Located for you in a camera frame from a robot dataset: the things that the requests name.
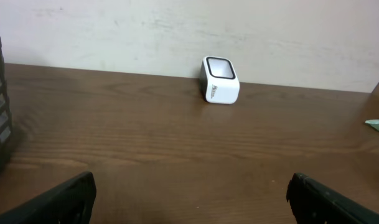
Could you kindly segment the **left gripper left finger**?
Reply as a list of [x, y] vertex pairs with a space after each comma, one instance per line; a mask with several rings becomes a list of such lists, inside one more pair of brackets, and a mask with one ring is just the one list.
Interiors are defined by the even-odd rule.
[[0, 224], [89, 224], [95, 198], [95, 180], [86, 171], [1, 214]]

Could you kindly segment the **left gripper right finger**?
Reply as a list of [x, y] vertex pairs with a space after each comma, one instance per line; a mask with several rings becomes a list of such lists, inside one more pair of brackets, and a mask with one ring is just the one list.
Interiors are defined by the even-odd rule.
[[286, 200], [298, 223], [379, 223], [379, 213], [299, 172], [289, 181]]

